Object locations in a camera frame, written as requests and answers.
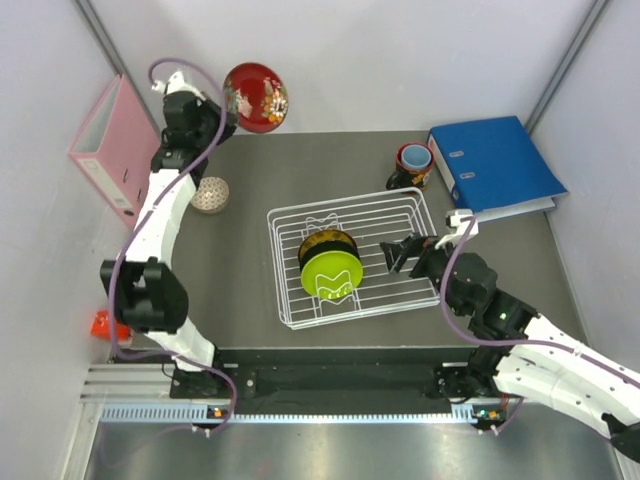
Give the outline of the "light blue cup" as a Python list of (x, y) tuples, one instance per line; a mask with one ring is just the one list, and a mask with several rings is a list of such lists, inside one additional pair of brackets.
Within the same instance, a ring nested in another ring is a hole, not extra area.
[(407, 144), (401, 150), (400, 162), (407, 170), (423, 170), (431, 164), (432, 153), (424, 144)]

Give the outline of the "black skull mug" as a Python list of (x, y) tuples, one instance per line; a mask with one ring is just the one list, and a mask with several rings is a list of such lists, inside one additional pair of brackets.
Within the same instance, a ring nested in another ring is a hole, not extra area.
[(385, 188), (387, 190), (395, 190), (401, 188), (415, 187), (423, 190), (429, 180), (430, 174), (435, 166), (435, 159), (432, 150), (426, 145), (432, 153), (432, 162), (428, 168), (423, 170), (407, 170), (400, 162), (400, 153), (404, 146), (401, 146), (396, 153), (396, 161), (394, 171), (386, 181)]

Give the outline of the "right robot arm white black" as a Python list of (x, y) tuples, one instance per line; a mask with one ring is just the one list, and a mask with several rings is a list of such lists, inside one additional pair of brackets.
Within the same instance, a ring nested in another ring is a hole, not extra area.
[(495, 390), (543, 404), (592, 428), (622, 455), (639, 459), (639, 375), (574, 339), (541, 312), (497, 286), (497, 273), (475, 253), (412, 234), (383, 242), (389, 272), (408, 260), (427, 278), (443, 314), (469, 319), (476, 345), (466, 380), (476, 394)]

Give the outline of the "lime green plate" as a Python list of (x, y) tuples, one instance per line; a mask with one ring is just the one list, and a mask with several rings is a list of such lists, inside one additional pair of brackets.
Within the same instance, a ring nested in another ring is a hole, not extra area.
[(321, 300), (343, 298), (357, 289), (364, 278), (361, 260), (339, 253), (315, 258), (301, 271), (301, 285), (312, 297)]

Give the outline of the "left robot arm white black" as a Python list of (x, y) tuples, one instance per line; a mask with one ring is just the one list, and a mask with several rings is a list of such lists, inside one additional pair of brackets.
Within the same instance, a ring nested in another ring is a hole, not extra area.
[(146, 199), (128, 242), (100, 267), (108, 295), (108, 331), (117, 325), (141, 333), (175, 363), (175, 382), (205, 396), (226, 387), (215, 365), (216, 346), (189, 318), (189, 298), (172, 270), (182, 218), (203, 176), (212, 148), (233, 134), (219, 106), (202, 93), (181, 90), (162, 100), (166, 126), (150, 161)]

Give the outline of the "patterned small bowl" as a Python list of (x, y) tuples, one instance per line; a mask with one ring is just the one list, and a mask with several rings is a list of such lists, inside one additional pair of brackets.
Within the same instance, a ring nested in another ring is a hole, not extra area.
[(204, 177), (196, 189), (190, 205), (200, 213), (213, 215), (221, 212), (230, 197), (228, 183), (220, 177)]

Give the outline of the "black gold plate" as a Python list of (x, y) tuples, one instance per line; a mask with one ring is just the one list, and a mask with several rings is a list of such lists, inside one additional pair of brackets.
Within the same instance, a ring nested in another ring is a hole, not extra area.
[(340, 229), (324, 229), (311, 233), (304, 238), (298, 249), (298, 257), (303, 257), (311, 248), (324, 242), (338, 241), (356, 248), (356, 241), (346, 231)]

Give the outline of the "red floral bowl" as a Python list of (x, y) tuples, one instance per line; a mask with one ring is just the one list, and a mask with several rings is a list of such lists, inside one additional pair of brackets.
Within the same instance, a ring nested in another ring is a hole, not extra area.
[(228, 111), (243, 130), (265, 134), (279, 128), (289, 109), (289, 95), (279, 75), (257, 62), (233, 67), (224, 83)]

